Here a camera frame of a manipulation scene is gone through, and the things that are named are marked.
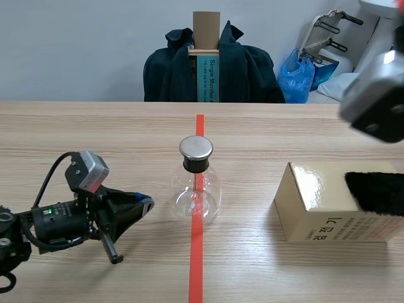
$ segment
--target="black jacket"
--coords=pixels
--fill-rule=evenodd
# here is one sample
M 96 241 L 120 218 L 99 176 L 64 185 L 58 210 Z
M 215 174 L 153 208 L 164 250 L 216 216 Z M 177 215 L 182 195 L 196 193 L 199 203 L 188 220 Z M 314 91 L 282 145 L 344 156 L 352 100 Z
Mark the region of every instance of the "black jacket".
M 237 42 L 243 33 L 228 21 L 219 42 L 220 102 L 285 103 L 270 55 Z M 166 49 L 152 54 L 143 73 L 145 102 L 196 102 L 188 58 L 193 43 L 189 28 L 173 30 Z

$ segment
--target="black lid band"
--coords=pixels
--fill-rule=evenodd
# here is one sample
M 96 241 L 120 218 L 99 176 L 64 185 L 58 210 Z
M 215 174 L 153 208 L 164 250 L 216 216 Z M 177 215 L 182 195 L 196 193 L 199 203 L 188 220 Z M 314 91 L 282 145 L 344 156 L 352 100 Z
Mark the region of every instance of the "black lid band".
M 209 158 L 204 160 L 190 160 L 184 157 L 184 168 L 193 174 L 200 174 L 204 172 L 209 167 Z

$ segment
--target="black fur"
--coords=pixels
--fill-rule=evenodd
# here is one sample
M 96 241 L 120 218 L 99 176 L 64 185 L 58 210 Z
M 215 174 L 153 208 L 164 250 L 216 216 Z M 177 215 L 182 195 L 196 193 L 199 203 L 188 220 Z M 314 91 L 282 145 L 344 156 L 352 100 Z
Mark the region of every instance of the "black fur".
M 345 180 L 364 211 L 404 217 L 404 174 L 349 172 Z

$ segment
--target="cardboard box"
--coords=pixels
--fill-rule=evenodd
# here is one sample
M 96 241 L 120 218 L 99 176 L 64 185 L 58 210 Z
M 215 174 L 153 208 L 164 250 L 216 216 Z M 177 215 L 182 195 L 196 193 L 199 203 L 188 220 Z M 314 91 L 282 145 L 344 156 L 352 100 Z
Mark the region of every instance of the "cardboard box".
M 219 50 L 189 49 L 196 101 L 219 102 Z
M 288 242 L 387 242 L 403 217 L 365 213 L 345 182 L 347 172 L 397 173 L 388 162 L 289 163 L 275 196 Z
M 194 11 L 194 44 L 196 49 L 218 49 L 219 11 Z

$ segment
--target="wooden table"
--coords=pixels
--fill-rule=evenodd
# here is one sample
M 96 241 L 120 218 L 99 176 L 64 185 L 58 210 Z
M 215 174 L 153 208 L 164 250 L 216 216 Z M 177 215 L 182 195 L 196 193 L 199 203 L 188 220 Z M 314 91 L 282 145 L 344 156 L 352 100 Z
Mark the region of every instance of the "wooden table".
M 170 212 L 181 139 L 205 114 L 223 180 L 221 209 L 205 230 L 204 302 L 403 302 L 404 235 L 388 244 L 285 242 L 276 190 L 288 161 L 391 160 L 404 145 L 352 131 L 334 105 L 0 102 L 0 201 L 28 210 L 54 160 L 90 149 L 110 168 L 105 185 L 153 196 L 156 207 L 117 242 L 39 256 L 14 274 L 1 302 L 187 302 L 190 229 Z M 43 205 L 72 198 L 57 170 Z

